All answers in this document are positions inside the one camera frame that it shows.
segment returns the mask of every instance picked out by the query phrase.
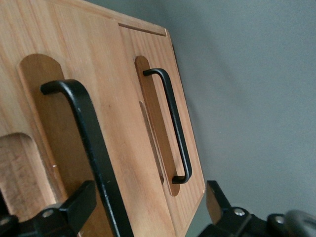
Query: wood grain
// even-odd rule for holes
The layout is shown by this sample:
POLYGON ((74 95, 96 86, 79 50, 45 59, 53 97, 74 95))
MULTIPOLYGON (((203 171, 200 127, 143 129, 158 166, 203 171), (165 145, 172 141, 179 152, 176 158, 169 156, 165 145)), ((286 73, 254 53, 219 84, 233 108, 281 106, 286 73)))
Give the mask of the wood grain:
MULTIPOLYGON (((67 79, 80 81, 90 94, 135 236, 184 236, 204 183, 165 29, 80 0, 3 0, 0 32, 0 140, 4 139, 1 144, 14 148, 10 164, 12 157, 19 155, 26 154, 29 159, 25 167, 33 169, 29 180, 35 178, 37 191, 28 192, 27 198, 42 195, 35 209, 25 203, 25 218, 46 203, 63 202, 84 179, 91 177, 66 99, 59 94, 42 96, 38 91, 40 83, 63 74, 67 79), (32 54, 54 58, 60 67, 47 69, 37 59, 31 66, 40 73, 30 78, 36 72, 23 66, 17 70, 17 66, 32 54), (175 79, 172 86, 177 104, 181 105, 181 123, 194 169, 191 181, 180 186, 175 197, 170 195, 168 182, 161 183, 157 154, 144 122, 140 105, 144 100, 134 67, 137 55, 148 58, 151 67, 165 68, 175 79), (57 74, 41 74, 45 70, 57 74)), ((183 175, 162 85, 155 81, 155 88, 175 167, 178 175, 183 175)), ((5 178, 1 176, 0 184, 5 178)), ((23 187, 21 179, 16 182, 23 187)), ((103 230, 96 224, 80 234, 111 236, 107 224, 103 224, 103 230)))
MULTIPOLYGON (((129 55, 128 68, 130 70, 131 79, 133 80, 134 87, 140 101, 144 101, 143 92, 134 67, 134 62, 131 58, 135 59, 140 55, 146 57, 149 61, 150 68, 165 69, 169 73, 171 79, 193 174, 188 183, 180 185, 179 194, 175 197, 170 195, 167 182, 163 184, 163 188, 176 231, 176 236, 184 237, 204 194, 205 184, 198 159, 197 148, 185 102, 184 92, 173 53, 172 43, 170 41, 170 37, 161 37, 126 28, 121 28, 120 31, 124 39, 126 54, 129 55)), ((184 175, 179 148, 163 85, 157 75, 153 75, 153 79, 176 170, 178 175, 184 175)))
POLYGON ((149 136, 152 136, 156 141, 158 147, 156 150, 159 152, 159 157, 161 157, 160 162, 163 164, 170 193, 172 196, 177 196, 180 191, 180 184, 172 183, 172 178, 177 176, 177 170, 174 164, 167 131, 156 94, 155 84, 152 76, 146 77, 143 74, 143 71, 150 69, 148 60, 144 56, 136 57, 135 68, 152 128, 149 136))
MULTIPOLYGON (((40 86, 46 82, 65 79, 62 69, 51 57, 32 54, 21 61, 18 71, 33 113, 38 115, 43 125, 67 195, 70 196, 84 181, 93 180, 93 175, 66 99, 63 95, 55 95, 58 98, 56 103, 40 91, 40 86)), ((81 233, 91 236, 113 235, 99 195, 97 206, 81 233)))
MULTIPOLYGON (((4 16, 13 17, 10 21, 13 24, 5 24, 5 30, 13 29, 17 34, 4 40, 5 48, 10 49, 4 57, 13 55, 19 59, 8 66, 17 65, 30 54, 45 54, 58 61, 65 78, 76 79, 86 87, 135 236, 174 236, 139 99, 133 83, 128 80, 129 71, 125 69, 126 55, 118 23, 49 1, 5 3, 10 11, 4 16), (14 53, 16 48, 21 52, 14 53)), ((24 85, 21 92, 27 97, 24 101, 27 107, 35 108, 31 109, 31 117, 36 121, 35 127, 45 147, 51 151, 52 165, 60 173, 60 183, 69 194, 90 173, 89 166, 84 165, 85 152, 77 146, 73 116, 63 107, 67 102, 59 94, 39 99, 43 104, 46 100, 52 102, 50 108, 42 108, 49 115, 40 116, 27 91, 24 85), (46 125, 50 119, 55 119, 54 126, 46 125)))
POLYGON ((115 19, 122 27, 147 32, 155 35, 166 36, 164 27, 146 22, 131 16, 127 16, 116 11, 106 9, 83 0, 47 0, 56 4, 62 4, 69 7, 76 7, 78 10, 99 15, 109 19, 115 19))
POLYGON ((9 213, 26 221, 55 203, 31 138, 15 133, 0 138, 0 189, 9 213))

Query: wooden cabinet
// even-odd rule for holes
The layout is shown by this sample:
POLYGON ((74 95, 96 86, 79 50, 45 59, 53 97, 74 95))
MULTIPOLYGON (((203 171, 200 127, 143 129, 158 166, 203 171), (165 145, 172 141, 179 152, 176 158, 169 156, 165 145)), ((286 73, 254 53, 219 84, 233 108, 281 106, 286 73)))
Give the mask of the wooden cabinet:
MULTIPOLYGON (((79 0, 3 0, 0 32, 0 189, 10 213, 29 219, 93 179, 67 100, 39 89, 76 79, 91 97, 134 236, 183 237, 205 186, 168 32, 79 0), (185 184, 167 176, 164 160, 177 175, 184 170, 166 95, 153 76, 167 158, 149 121, 137 56, 170 75, 193 170, 185 184), (52 73, 41 73, 45 67, 52 73)), ((98 198, 81 236, 112 235, 98 198)))

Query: drawer front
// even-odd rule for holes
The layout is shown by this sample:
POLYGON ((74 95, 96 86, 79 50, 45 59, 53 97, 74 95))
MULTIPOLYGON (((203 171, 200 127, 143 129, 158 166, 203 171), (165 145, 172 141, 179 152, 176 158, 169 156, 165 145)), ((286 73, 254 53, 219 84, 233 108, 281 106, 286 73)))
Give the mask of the drawer front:
MULTIPOLYGON (((93 178, 66 99, 41 95, 39 86, 49 77, 32 81, 18 68, 30 54, 50 56, 63 76, 81 82, 91 97, 134 235, 175 236, 119 24, 103 17, 99 8, 96 14, 65 2, 0 4, 0 22, 8 22, 0 30, 10 32, 0 34, 1 81, 6 85, 0 88, 0 137, 20 132, 34 140, 50 188, 43 205, 63 201, 93 178)), ((100 200, 81 236, 111 236, 100 200)))
MULTIPOLYGON (((162 184, 162 187, 168 203, 168 208, 170 210, 176 235, 182 237, 185 235, 200 203, 200 200, 204 194, 205 185, 170 37, 169 35, 167 35, 166 37, 159 36, 155 34, 136 31, 133 29, 128 29, 125 27, 121 27, 120 32, 124 40, 126 54, 128 55, 128 65, 131 74, 133 75, 132 79, 134 87, 137 90, 138 98, 141 103, 145 104, 142 88, 139 83, 134 65, 134 60, 137 56, 146 57, 151 68, 163 68, 168 72, 170 76, 192 165, 192 176, 187 183, 180 184, 178 194, 172 193, 174 190, 172 185, 178 186, 178 184, 170 184, 168 182, 164 182, 162 184)), ((154 75, 153 80, 167 133, 167 139, 171 147, 172 157, 170 157, 170 159, 173 159, 177 175, 184 175, 179 147, 166 100, 166 94, 164 92, 160 78, 154 75)), ((149 136, 155 137, 156 134, 154 132, 151 132, 149 133, 149 136)), ((156 149, 156 152, 158 152, 157 157, 160 158, 159 162, 161 165, 161 169, 163 170, 164 178, 168 179, 168 177, 166 177, 166 170, 168 169, 168 167, 164 167, 166 162, 164 163, 164 158, 162 158, 162 154, 159 153, 160 149, 161 148, 159 147, 156 149)))

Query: cabinet handle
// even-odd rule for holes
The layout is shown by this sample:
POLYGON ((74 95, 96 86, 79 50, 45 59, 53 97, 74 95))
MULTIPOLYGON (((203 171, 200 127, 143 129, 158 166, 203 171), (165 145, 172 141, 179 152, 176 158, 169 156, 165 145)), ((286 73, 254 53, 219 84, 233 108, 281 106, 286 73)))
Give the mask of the cabinet handle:
POLYGON ((62 92, 67 98, 89 159, 103 207, 110 219, 113 234, 115 237, 134 236, 87 90, 79 81, 74 79, 50 81, 43 84, 40 90, 44 95, 62 92))
POLYGON ((183 130, 182 130, 182 125, 180 121, 180 116, 179 116, 176 100, 173 94, 170 77, 168 73, 162 68, 152 68, 149 70, 145 70, 143 74, 144 76, 158 74, 161 78, 164 92, 166 94, 166 98, 168 102, 168 107, 169 107, 169 111, 170 111, 170 115, 171 115, 171 119, 173 123, 173 128, 174 128, 176 138, 177 138, 177 143, 179 146, 183 168, 184 168, 184 176, 174 176, 172 178, 172 183, 185 184, 186 182, 188 182, 188 180, 190 179, 192 175, 192 167, 191 167, 191 162, 190 162, 190 158, 188 154, 187 144, 186 144, 183 130))

